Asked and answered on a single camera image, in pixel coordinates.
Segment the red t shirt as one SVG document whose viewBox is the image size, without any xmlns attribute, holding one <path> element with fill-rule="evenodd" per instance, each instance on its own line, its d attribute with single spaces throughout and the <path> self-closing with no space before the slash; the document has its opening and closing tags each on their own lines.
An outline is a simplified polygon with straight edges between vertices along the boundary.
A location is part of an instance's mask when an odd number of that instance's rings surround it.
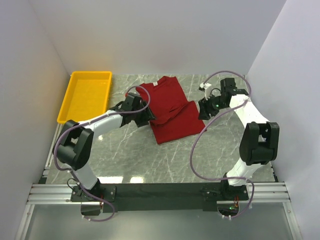
<svg viewBox="0 0 320 240">
<path fill-rule="evenodd" d="M 163 76 L 156 82 L 143 83 L 136 91 L 143 100 L 148 100 L 149 108 L 155 115 L 150 121 L 157 144 L 163 144 L 199 134 L 205 124 L 198 119 L 199 111 L 194 101 L 188 101 L 178 79 Z"/>
</svg>

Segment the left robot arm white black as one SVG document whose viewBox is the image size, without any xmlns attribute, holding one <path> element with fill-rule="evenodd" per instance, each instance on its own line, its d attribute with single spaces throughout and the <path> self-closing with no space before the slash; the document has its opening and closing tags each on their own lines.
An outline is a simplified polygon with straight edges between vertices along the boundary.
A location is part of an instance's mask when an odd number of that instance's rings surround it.
<svg viewBox="0 0 320 240">
<path fill-rule="evenodd" d="M 97 137 L 132 121 L 138 128 L 148 125 L 151 120 L 156 119 L 149 107 L 150 103 L 149 95 L 147 100 L 143 100 L 139 94 L 129 92 L 123 101 L 97 117 L 79 122 L 68 120 L 52 150 L 56 168 L 69 171 L 77 188 L 88 197 L 103 198 L 105 191 L 89 165 L 93 142 Z"/>
</svg>

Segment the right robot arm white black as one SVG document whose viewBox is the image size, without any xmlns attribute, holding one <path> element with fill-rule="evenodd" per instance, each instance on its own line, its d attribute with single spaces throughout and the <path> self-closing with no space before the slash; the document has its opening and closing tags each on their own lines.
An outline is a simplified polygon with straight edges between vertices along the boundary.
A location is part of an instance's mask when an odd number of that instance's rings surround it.
<svg viewBox="0 0 320 240">
<path fill-rule="evenodd" d="M 213 94 L 214 88 L 209 83 L 201 83 L 199 90 L 204 92 L 204 98 L 198 102 L 200 120 L 209 120 L 217 116 L 220 110 L 230 108 L 244 126 L 239 160 L 223 176 L 220 195 L 223 200 L 247 199 L 246 180 L 277 157 L 280 126 L 270 122 L 258 111 L 249 93 L 238 88 L 232 77 L 220 81 L 218 96 Z"/>
</svg>

